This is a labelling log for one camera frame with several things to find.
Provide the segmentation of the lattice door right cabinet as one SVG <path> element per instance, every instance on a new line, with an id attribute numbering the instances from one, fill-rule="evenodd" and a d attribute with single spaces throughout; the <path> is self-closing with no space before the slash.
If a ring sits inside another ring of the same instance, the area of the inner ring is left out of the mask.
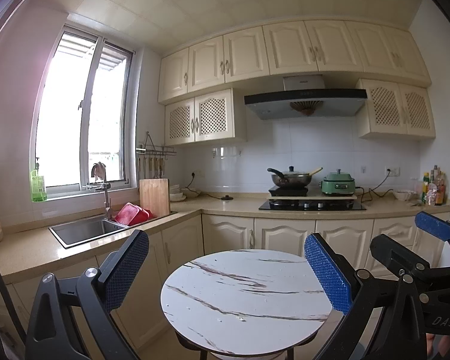
<path id="1" fill-rule="evenodd" d="M 423 140 L 436 137 L 427 89 L 364 79 L 357 82 L 357 87 L 367 92 L 367 100 L 356 114 L 360 138 L 391 136 Z"/>

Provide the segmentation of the red plastic basket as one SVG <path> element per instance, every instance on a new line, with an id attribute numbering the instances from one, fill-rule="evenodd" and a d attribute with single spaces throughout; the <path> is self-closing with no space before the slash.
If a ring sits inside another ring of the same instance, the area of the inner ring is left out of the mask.
<path id="1" fill-rule="evenodd" d="M 137 224 L 149 221 L 153 218 L 154 215 L 149 210 L 143 209 L 139 205 L 128 202 L 122 207 L 122 209 L 116 214 L 113 219 L 119 224 L 132 227 Z"/>

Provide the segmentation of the stainless steel sink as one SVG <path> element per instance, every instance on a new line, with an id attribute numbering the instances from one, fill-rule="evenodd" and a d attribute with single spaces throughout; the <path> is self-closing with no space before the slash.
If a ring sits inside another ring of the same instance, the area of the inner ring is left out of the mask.
<path id="1" fill-rule="evenodd" d="M 49 231 L 65 249 L 120 233 L 126 229 L 128 229 L 127 225 L 106 219 L 101 215 L 49 227 Z"/>

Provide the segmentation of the window with white frame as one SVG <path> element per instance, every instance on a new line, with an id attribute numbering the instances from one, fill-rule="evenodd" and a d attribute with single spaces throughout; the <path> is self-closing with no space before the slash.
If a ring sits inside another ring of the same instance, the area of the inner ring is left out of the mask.
<path id="1" fill-rule="evenodd" d="M 33 168 L 49 197 L 92 193 L 104 180 L 114 188 L 128 184 L 134 56 L 106 37 L 61 31 L 35 110 Z"/>

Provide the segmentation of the green dish soap bottle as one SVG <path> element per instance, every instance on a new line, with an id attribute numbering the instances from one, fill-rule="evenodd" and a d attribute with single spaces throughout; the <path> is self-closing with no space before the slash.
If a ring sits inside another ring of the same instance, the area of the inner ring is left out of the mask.
<path id="1" fill-rule="evenodd" d="M 31 171 L 31 200 L 33 203 L 42 203 L 47 199 L 44 177 L 40 174 L 40 164 L 36 162 Z"/>

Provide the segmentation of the chrome kitchen faucet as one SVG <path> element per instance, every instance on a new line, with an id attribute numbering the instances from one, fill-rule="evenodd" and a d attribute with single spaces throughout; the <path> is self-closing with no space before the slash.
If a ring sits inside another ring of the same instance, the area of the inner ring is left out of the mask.
<path id="1" fill-rule="evenodd" d="M 113 218 L 113 210 L 109 190 L 111 183 L 107 180 L 106 166 L 102 162 L 94 163 L 91 168 L 91 177 L 94 179 L 91 184 L 86 185 L 86 189 L 94 190 L 96 192 L 103 192 L 105 196 L 105 218 Z"/>

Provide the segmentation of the black range hood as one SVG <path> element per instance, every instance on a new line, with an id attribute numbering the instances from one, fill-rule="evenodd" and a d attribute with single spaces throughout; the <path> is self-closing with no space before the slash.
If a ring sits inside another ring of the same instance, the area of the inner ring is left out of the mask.
<path id="1" fill-rule="evenodd" d="M 328 88 L 323 77 L 286 76 L 283 90 L 249 94 L 244 104 L 261 120 L 355 116 L 368 99 L 362 88 Z"/>

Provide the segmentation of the black wok with lid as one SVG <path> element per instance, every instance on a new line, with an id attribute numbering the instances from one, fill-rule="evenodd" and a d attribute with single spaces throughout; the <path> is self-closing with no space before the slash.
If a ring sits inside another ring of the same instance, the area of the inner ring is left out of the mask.
<path id="1" fill-rule="evenodd" d="M 290 166 L 287 172 L 281 172 L 269 167 L 267 171 L 271 173 L 271 179 L 275 186 L 282 189 L 301 189 L 311 183 L 313 175 L 322 171 L 319 167 L 311 172 L 296 172 L 294 166 Z"/>

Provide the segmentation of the black gas stove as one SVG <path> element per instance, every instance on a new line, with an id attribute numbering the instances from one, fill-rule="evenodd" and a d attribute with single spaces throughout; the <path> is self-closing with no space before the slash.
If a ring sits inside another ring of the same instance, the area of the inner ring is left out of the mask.
<path id="1" fill-rule="evenodd" d="M 309 197 L 269 197 L 260 211 L 364 211 L 366 208 L 355 195 Z"/>

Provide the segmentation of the round white marble table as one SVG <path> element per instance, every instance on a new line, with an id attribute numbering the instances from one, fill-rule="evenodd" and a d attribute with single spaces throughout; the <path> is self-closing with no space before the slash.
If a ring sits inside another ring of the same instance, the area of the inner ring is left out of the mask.
<path id="1" fill-rule="evenodd" d="M 232 359 L 294 348 L 332 312 L 308 261 L 275 250 L 228 250 L 185 263 L 162 286 L 161 308 L 180 339 Z"/>

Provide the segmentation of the wooden cutting board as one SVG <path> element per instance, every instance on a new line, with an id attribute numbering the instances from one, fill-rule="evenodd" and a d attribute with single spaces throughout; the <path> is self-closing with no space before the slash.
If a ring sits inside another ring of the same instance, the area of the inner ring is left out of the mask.
<path id="1" fill-rule="evenodd" d="M 139 181 L 140 206 L 154 217 L 170 214 L 170 191 L 168 179 L 143 179 Z"/>

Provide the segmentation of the wall utensil rack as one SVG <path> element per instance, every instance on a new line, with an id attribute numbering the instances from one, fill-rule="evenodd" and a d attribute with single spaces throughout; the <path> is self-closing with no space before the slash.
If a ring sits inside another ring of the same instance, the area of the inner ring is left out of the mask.
<path id="1" fill-rule="evenodd" d="M 145 140 L 136 147 L 136 174 L 138 180 L 162 179 L 166 175 L 167 160 L 177 155 L 173 147 L 156 145 L 146 132 Z"/>

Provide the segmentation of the condiment bottles group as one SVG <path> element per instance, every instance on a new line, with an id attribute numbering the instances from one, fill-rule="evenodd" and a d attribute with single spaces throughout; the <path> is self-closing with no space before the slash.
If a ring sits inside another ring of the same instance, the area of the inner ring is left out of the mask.
<path id="1" fill-rule="evenodd" d="M 442 206 L 446 203 L 446 174 L 434 165 L 422 178 L 421 201 L 428 206 Z"/>

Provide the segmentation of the upper cream wall cabinets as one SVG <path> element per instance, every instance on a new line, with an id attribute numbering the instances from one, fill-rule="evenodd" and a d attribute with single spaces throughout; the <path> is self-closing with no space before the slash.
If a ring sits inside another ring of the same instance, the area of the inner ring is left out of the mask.
<path id="1" fill-rule="evenodd" d="M 202 41 L 161 61 L 158 100 L 171 146 L 241 139 L 249 94 L 278 92 L 283 78 L 322 76 L 328 88 L 382 80 L 428 90 L 431 79 L 412 35 L 379 24 L 298 20 Z"/>

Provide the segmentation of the green electric cooker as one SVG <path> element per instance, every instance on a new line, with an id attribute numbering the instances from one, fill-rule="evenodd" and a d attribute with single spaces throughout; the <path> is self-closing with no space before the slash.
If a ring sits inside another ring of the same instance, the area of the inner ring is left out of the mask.
<path id="1" fill-rule="evenodd" d="M 328 173 L 320 182 L 321 192 L 328 196 L 351 196 L 355 193 L 355 179 L 351 174 L 337 168 Z"/>

